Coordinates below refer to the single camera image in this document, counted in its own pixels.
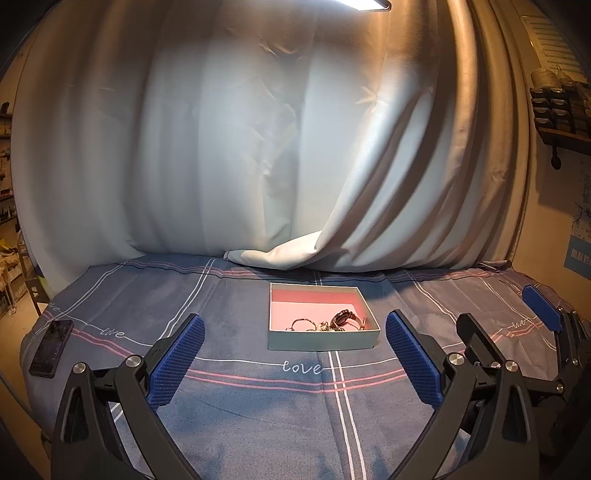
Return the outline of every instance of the bed sheet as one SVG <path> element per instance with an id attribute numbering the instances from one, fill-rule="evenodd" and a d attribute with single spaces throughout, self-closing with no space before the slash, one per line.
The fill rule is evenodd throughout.
<path id="1" fill-rule="evenodd" d="M 386 479 L 433 413 L 385 339 L 391 310 L 402 310 L 448 353 L 463 350 L 454 322 L 470 312 L 525 375 L 556 375 L 554 336 L 519 297 L 533 282 L 507 265 L 482 267 L 278 272 L 189 255 L 146 255 L 92 267 L 53 299 L 23 340 L 31 407 L 51 433 L 72 365 L 115 367 L 128 355 L 144 355 L 188 313 L 198 313 L 206 324 L 205 343 L 158 415 L 204 480 Z M 360 351 L 269 351 L 272 281 L 359 287 L 382 328 L 378 344 Z M 72 319 L 72 336 L 56 376 L 32 377 L 28 367 L 53 319 Z M 112 405 L 112 412 L 130 460 L 149 473 L 121 407 Z M 459 436 L 444 469 L 465 442 Z"/>

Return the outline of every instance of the cardboard box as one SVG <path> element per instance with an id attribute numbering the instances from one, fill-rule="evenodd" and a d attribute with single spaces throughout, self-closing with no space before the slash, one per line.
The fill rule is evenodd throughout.
<path id="1" fill-rule="evenodd" d="M 306 332 L 309 322 L 297 322 L 295 332 L 286 330 L 294 320 L 308 318 L 316 325 L 330 322 L 341 310 L 349 309 L 365 318 L 365 329 L 358 331 L 355 322 L 344 332 Z M 321 352 L 373 348 L 380 328 L 357 287 L 325 287 L 271 283 L 269 308 L 269 350 Z"/>

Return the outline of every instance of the jewelry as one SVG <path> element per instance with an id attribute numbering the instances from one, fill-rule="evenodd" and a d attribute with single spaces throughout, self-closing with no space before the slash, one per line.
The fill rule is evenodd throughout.
<path id="1" fill-rule="evenodd" d="M 357 330 L 360 332 L 361 330 L 365 330 L 365 318 L 361 320 L 357 315 L 355 315 L 352 311 L 345 309 L 341 310 L 337 313 L 330 322 L 320 322 L 318 326 L 310 319 L 296 319 L 291 324 L 291 327 L 286 328 L 286 330 L 291 330 L 295 332 L 294 325 L 297 322 L 306 321 L 310 322 L 314 325 L 314 328 L 307 329 L 306 332 L 344 332 L 345 324 L 354 325 L 357 327 Z"/>
<path id="2" fill-rule="evenodd" d="M 291 323 L 291 327 L 289 327 L 289 328 L 286 328 L 286 330 L 291 330 L 292 332 L 295 332 L 294 325 L 295 325 L 297 322 L 310 322 L 312 325 L 314 325 L 314 328 L 308 328 L 308 329 L 306 330 L 306 332 L 315 332 L 315 331 L 318 329 L 318 327 L 316 326 L 316 324 L 315 324 L 314 322 L 312 322 L 312 320 L 310 320 L 310 319 L 296 319 L 296 320 L 294 320 L 294 321 Z"/>

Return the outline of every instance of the lamp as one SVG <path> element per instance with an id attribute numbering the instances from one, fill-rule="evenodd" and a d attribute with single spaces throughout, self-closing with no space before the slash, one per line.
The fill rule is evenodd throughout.
<path id="1" fill-rule="evenodd" d="M 363 11 L 387 11 L 392 8 L 388 0 L 337 0 L 337 2 Z"/>

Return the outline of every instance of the wall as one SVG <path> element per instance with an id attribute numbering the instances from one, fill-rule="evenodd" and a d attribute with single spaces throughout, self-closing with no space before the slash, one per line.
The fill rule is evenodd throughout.
<path id="1" fill-rule="evenodd" d="M 530 73 L 540 63 L 518 15 L 542 15 L 528 0 L 504 2 L 531 86 Z M 521 227 L 511 256 L 516 270 L 552 287 L 585 318 L 591 318 L 591 280 L 563 267 L 570 239 L 574 200 L 582 189 L 580 162 L 589 157 L 560 150 L 562 168 L 550 165 L 551 147 L 535 135 L 532 142 L 527 199 Z"/>

